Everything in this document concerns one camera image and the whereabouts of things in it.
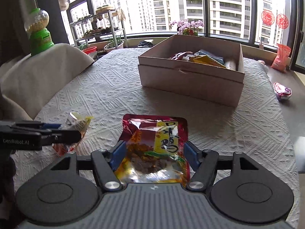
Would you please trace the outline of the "small yellow white packet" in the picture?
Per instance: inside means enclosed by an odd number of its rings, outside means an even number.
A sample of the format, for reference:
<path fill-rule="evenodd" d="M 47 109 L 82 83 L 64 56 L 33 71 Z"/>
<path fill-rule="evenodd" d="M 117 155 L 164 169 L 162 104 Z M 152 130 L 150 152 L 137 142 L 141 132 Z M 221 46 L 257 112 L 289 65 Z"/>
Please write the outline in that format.
<path fill-rule="evenodd" d="M 84 138 L 89 124 L 93 119 L 92 116 L 81 115 L 77 112 L 70 112 L 65 122 L 59 127 L 61 130 L 77 130 L 81 134 L 81 139 L 79 139 L 76 143 L 66 144 L 59 143 L 53 144 L 53 149 L 59 156 L 63 156 L 68 152 L 74 152 L 80 141 Z"/>

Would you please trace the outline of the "red yellow chicken snack bag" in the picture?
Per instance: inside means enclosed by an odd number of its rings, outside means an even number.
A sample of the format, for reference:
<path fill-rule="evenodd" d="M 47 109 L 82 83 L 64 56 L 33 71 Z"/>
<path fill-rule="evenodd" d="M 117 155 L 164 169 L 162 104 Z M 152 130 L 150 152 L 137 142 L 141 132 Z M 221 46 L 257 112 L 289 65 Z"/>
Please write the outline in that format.
<path fill-rule="evenodd" d="M 123 185 L 130 183 L 180 183 L 190 179 L 184 156 L 188 123 L 182 117 L 125 114 L 120 139 L 126 154 L 115 171 Z"/>

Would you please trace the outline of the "clear rice cracker packet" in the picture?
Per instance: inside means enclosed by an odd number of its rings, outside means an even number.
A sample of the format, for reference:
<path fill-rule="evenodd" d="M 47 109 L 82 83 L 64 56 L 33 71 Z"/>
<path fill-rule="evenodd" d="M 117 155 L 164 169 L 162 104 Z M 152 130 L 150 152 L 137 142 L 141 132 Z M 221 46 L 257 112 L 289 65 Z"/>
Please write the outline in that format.
<path fill-rule="evenodd" d="M 224 62 L 224 65 L 225 65 L 226 69 L 233 70 L 233 71 L 237 70 L 236 62 L 234 60 L 226 60 Z"/>

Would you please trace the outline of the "red snack packet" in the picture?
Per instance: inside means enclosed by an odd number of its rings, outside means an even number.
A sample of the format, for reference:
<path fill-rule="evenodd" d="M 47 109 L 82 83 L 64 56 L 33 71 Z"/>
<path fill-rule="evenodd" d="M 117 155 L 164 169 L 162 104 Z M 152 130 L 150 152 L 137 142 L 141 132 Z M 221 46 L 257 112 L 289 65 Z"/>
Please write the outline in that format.
<path fill-rule="evenodd" d="M 170 57 L 170 60 L 183 60 L 184 57 L 188 55 L 193 56 L 193 52 L 186 51 L 186 52 L 178 52 L 174 56 Z"/>

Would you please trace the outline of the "blue white snack bag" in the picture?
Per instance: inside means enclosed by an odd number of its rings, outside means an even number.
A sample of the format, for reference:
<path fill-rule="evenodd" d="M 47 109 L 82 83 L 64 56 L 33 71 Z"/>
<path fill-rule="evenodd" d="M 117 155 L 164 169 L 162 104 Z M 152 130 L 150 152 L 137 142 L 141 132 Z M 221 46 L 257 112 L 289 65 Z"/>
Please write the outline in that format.
<path fill-rule="evenodd" d="M 210 58 L 212 58 L 212 59 L 216 60 L 217 62 L 219 62 L 220 64 L 224 65 L 224 59 L 223 59 L 223 57 L 221 57 L 221 56 L 216 56 L 216 55 L 214 55 L 214 54 L 212 54 L 212 53 L 210 53 L 210 52 L 208 52 L 208 51 L 205 51 L 205 50 L 202 50 L 202 49 L 201 49 L 200 51 L 195 52 L 195 55 L 196 55 L 196 56 L 207 55 L 207 56 L 209 56 Z"/>

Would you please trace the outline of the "beige draped sofa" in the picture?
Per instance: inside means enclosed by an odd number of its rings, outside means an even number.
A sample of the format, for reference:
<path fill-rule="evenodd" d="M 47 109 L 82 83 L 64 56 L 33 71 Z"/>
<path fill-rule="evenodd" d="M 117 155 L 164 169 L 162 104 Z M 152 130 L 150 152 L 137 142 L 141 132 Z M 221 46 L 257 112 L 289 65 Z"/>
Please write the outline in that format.
<path fill-rule="evenodd" d="M 1 66 L 1 119 L 32 120 L 53 96 L 93 64 L 69 44 L 55 44 L 37 55 Z"/>

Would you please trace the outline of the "white textured table cloth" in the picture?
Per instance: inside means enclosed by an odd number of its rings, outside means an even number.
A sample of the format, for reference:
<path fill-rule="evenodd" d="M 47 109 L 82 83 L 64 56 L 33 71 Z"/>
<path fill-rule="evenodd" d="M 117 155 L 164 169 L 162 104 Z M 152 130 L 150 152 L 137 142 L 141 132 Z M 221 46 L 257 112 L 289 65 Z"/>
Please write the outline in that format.
<path fill-rule="evenodd" d="M 287 183 L 295 197 L 287 218 L 292 227 L 299 221 L 299 179 L 288 127 L 270 83 L 266 68 L 244 59 L 244 87 L 236 108 L 177 95 L 141 85 L 138 57 L 143 49 L 109 53 L 75 77 L 34 119 L 63 122 L 72 111 L 92 117 L 78 151 L 88 155 L 110 148 L 119 139 L 125 114 L 182 117 L 188 138 L 200 149 L 221 155 L 244 152 Z"/>

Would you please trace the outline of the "red basin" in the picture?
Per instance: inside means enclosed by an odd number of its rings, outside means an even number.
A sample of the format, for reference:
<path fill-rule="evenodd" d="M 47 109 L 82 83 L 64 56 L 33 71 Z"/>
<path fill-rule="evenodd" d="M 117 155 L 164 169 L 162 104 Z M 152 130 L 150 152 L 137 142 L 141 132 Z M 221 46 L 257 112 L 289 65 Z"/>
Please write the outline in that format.
<path fill-rule="evenodd" d="M 86 53 L 87 55 L 94 53 L 97 51 L 97 47 L 88 47 L 86 49 L 82 50 L 84 53 Z"/>

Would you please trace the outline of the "cardboard box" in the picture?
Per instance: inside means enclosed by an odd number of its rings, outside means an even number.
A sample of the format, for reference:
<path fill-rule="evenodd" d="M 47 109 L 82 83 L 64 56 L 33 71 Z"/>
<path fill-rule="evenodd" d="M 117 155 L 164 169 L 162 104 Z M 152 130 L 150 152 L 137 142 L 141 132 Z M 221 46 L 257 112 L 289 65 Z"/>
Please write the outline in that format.
<path fill-rule="evenodd" d="M 191 61 L 173 60 L 177 53 L 207 51 L 232 60 L 236 70 Z M 236 107 L 244 86 L 241 44 L 186 35 L 173 35 L 139 56 L 141 85 Z"/>

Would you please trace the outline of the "green gumball machine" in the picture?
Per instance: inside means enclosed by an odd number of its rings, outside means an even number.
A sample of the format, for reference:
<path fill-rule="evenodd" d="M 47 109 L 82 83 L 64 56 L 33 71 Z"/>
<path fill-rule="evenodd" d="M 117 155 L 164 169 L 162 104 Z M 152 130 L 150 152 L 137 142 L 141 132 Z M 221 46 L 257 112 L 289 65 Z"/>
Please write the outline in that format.
<path fill-rule="evenodd" d="M 54 46 L 51 33 L 47 29 L 49 14 L 40 8 L 30 12 L 24 22 L 24 29 L 29 35 L 31 56 L 37 55 Z"/>

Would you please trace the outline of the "green plant white pot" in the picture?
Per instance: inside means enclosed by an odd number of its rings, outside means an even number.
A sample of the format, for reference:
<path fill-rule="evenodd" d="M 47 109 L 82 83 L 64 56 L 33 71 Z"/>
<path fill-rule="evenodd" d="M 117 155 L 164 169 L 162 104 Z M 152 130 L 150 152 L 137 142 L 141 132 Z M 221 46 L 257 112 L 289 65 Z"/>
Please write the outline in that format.
<path fill-rule="evenodd" d="M 104 46 L 104 50 L 109 53 L 115 49 L 122 49 L 124 47 L 124 40 L 121 35 L 108 38 L 108 43 Z"/>

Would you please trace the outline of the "metal shelf rack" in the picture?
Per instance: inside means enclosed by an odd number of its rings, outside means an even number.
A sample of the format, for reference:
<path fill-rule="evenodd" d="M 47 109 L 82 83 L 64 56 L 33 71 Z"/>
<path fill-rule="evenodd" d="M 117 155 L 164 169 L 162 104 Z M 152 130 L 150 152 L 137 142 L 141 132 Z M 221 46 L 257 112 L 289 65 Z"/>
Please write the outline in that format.
<path fill-rule="evenodd" d="M 108 38 L 121 35 L 127 46 L 125 14 L 121 8 L 109 5 L 98 7 L 94 14 L 80 17 L 69 24 L 73 43 L 76 47 L 89 46 L 94 42 L 108 41 Z"/>

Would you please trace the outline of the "red orange bag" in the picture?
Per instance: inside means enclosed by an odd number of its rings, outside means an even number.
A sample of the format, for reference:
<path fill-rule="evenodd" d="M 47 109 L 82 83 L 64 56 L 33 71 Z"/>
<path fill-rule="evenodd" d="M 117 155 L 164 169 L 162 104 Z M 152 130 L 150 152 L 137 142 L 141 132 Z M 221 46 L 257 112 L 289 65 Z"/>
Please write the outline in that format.
<path fill-rule="evenodd" d="M 291 53 L 291 48 L 283 44 L 277 44 L 277 46 L 277 56 L 275 57 L 271 68 L 286 73 L 286 61 Z"/>

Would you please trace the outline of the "pink flower pot plant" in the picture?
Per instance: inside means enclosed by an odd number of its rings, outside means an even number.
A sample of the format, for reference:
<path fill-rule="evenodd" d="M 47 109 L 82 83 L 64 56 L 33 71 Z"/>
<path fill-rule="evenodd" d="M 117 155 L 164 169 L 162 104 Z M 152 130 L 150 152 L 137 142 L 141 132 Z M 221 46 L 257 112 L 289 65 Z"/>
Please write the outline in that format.
<path fill-rule="evenodd" d="M 172 21 L 170 26 L 177 26 L 178 35 L 198 36 L 198 30 L 204 28 L 203 21 L 189 21 L 187 19 Z"/>

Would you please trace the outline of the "red paper window decoration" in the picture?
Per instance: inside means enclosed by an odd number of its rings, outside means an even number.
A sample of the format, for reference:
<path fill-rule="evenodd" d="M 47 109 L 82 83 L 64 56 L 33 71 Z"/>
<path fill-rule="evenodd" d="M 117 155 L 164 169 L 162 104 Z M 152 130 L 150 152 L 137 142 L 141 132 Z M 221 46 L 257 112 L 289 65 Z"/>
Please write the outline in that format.
<path fill-rule="evenodd" d="M 271 26 L 275 22 L 274 14 L 270 10 L 263 10 L 261 13 L 261 19 L 264 25 Z"/>

